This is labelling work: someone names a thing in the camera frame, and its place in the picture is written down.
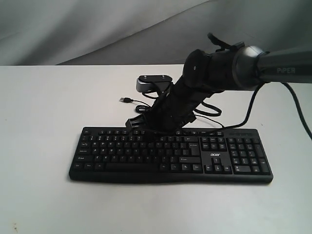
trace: space bar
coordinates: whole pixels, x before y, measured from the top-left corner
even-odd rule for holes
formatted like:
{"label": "space bar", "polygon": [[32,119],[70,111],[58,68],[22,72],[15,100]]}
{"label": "space bar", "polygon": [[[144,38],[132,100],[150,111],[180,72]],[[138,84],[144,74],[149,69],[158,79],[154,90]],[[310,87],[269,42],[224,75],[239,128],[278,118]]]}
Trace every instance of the space bar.
{"label": "space bar", "polygon": [[157,164],[145,163],[107,163],[105,167],[109,172],[157,172]]}

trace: robotic arm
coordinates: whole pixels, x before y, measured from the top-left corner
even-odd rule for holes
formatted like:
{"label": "robotic arm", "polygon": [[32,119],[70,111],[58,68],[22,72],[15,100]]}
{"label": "robotic arm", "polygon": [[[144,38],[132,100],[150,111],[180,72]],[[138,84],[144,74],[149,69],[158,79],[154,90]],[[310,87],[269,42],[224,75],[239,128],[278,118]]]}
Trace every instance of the robotic arm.
{"label": "robotic arm", "polygon": [[312,83],[311,48],[264,52],[243,42],[228,45],[211,33],[208,38],[220,49],[190,53],[180,79],[160,94],[150,111],[129,119],[129,130],[172,133],[196,119],[193,111],[205,98],[226,90],[253,91],[267,82]]}

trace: table surface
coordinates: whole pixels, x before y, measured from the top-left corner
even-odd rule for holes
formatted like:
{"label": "table surface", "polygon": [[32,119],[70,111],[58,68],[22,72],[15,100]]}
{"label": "table surface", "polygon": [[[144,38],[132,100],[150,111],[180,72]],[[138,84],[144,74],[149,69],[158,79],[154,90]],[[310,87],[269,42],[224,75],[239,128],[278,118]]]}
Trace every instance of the table surface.
{"label": "table surface", "polygon": [[[84,126],[124,126],[136,116],[139,75],[181,65],[0,67],[0,233],[311,233],[312,144],[281,84],[259,92],[246,128],[259,131],[269,185],[122,185],[68,177]],[[312,128],[312,85],[292,84]],[[209,99],[224,125],[243,120],[252,92]],[[197,120],[189,127],[218,127]]]}

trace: black keyboard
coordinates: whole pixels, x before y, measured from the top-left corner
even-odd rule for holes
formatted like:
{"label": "black keyboard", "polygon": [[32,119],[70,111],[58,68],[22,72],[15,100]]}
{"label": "black keyboard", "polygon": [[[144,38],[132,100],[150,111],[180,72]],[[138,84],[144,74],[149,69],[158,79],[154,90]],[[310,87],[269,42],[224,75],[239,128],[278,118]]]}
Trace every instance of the black keyboard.
{"label": "black keyboard", "polygon": [[69,177],[108,183],[272,181],[256,129],[211,130],[183,128],[146,142],[144,131],[85,127]]}

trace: keycap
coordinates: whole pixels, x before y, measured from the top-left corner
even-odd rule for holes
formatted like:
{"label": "keycap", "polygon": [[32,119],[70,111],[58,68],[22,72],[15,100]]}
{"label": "keycap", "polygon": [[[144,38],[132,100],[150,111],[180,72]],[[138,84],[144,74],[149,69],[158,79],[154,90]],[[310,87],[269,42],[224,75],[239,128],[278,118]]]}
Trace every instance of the keycap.
{"label": "keycap", "polygon": [[221,165],[215,165],[214,166],[214,171],[216,173],[221,173],[223,170],[222,170],[222,166]]}
{"label": "keycap", "polygon": [[233,164],[235,165],[239,164],[239,159],[237,157],[234,157],[232,161],[233,161]]}
{"label": "keycap", "polygon": [[218,137],[218,142],[219,143],[224,143],[224,138],[223,137]]}
{"label": "keycap", "polygon": [[143,156],[137,156],[136,157],[136,162],[142,163],[143,162]]}
{"label": "keycap", "polygon": [[242,164],[249,164],[248,158],[242,158]]}
{"label": "keycap", "polygon": [[213,173],[214,172],[214,168],[212,167],[212,165],[205,165],[205,173]]}
{"label": "keycap", "polygon": [[90,152],[91,151],[89,149],[80,149],[80,150],[78,150],[78,154],[79,155],[89,155]]}
{"label": "keycap", "polygon": [[258,161],[257,161],[257,159],[255,159],[255,158],[251,158],[251,159],[250,159],[250,162],[251,162],[252,165],[258,164]]}
{"label": "keycap", "polygon": [[102,162],[103,156],[95,156],[94,157],[94,162]]}
{"label": "keycap", "polygon": [[247,157],[246,151],[239,151],[239,156]]}
{"label": "keycap", "polygon": [[143,163],[107,163],[105,171],[109,172],[157,172],[157,164]]}
{"label": "keycap", "polygon": [[84,131],[83,131],[83,134],[84,134],[84,135],[90,135],[90,134],[91,134],[91,131],[90,131],[90,130],[84,130]]}
{"label": "keycap", "polygon": [[214,164],[221,164],[221,160],[220,160],[219,157],[213,157],[212,161],[213,161]]}
{"label": "keycap", "polygon": [[193,164],[193,172],[201,173],[201,171],[202,171],[201,165]]}
{"label": "keycap", "polygon": [[128,162],[135,162],[136,157],[135,156],[128,156]]}
{"label": "keycap", "polygon": [[94,166],[94,170],[103,171],[104,170],[104,163],[96,163]]}
{"label": "keycap", "polygon": [[93,170],[93,163],[85,163],[84,164],[85,171],[92,171]]}
{"label": "keycap", "polygon": [[198,143],[189,143],[189,149],[191,150],[191,155],[198,156],[200,155],[199,144]]}
{"label": "keycap", "polygon": [[230,144],[229,147],[230,147],[230,150],[236,150],[236,145],[235,144]]}
{"label": "keycap", "polygon": [[231,151],[231,156],[232,157],[238,157],[238,152],[236,150]]}
{"label": "keycap", "polygon": [[204,150],[204,151],[209,150],[209,144],[208,143],[203,143],[202,144],[202,150]]}
{"label": "keycap", "polygon": [[259,159],[259,164],[260,164],[262,173],[268,174],[270,172],[268,165],[267,165],[267,162],[265,161],[264,158]]}
{"label": "keycap", "polygon": [[81,163],[81,162],[75,162],[75,163],[73,164],[73,169],[74,169],[74,170],[81,170],[82,167],[83,167],[83,163]]}
{"label": "keycap", "polygon": [[191,170],[191,165],[190,164],[182,164],[182,171],[188,172]]}
{"label": "keycap", "polygon": [[167,164],[161,164],[160,167],[159,167],[159,171],[161,172],[167,172],[169,171],[169,166]]}
{"label": "keycap", "polygon": [[92,162],[93,156],[91,155],[85,155],[85,156],[76,156],[75,161],[76,162]]}
{"label": "keycap", "polygon": [[119,161],[120,162],[126,162],[127,161],[127,157],[126,156],[120,156]]}
{"label": "keycap", "polygon": [[212,150],[218,149],[218,145],[217,145],[217,144],[211,144],[211,149],[212,149]]}
{"label": "keycap", "polygon": [[248,151],[248,156],[249,157],[255,157],[254,151]]}
{"label": "keycap", "polygon": [[236,174],[250,174],[250,166],[234,166],[234,172]]}
{"label": "keycap", "polygon": [[118,162],[118,156],[112,156],[111,162]]}
{"label": "keycap", "polygon": [[103,157],[103,162],[109,162],[110,161],[110,157],[109,156],[104,156]]}
{"label": "keycap", "polygon": [[179,164],[170,164],[170,170],[171,171],[180,171],[180,165]]}
{"label": "keycap", "polygon": [[264,157],[264,154],[261,149],[261,145],[254,145],[254,149],[258,157]]}
{"label": "keycap", "polygon": [[80,144],[80,147],[81,148],[88,148],[90,146],[90,143],[89,142],[82,142],[81,144]]}
{"label": "keycap", "polygon": [[245,149],[245,146],[243,144],[238,144],[237,147],[238,147],[239,150],[244,150]]}
{"label": "keycap", "polygon": [[180,163],[200,163],[199,157],[180,157]]}
{"label": "keycap", "polygon": [[235,143],[235,139],[234,138],[228,138],[228,142],[229,143]]}
{"label": "keycap", "polygon": [[184,141],[185,142],[198,142],[198,138],[196,136],[185,136]]}
{"label": "keycap", "polygon": [[231,174],[232,173],[231,166],[224,166],[223,167],[223,173],[224,174]]}
{"label": "keycap", "polygon": [[260,173],[260,169],[257,166],[252,167],[253,173]]}

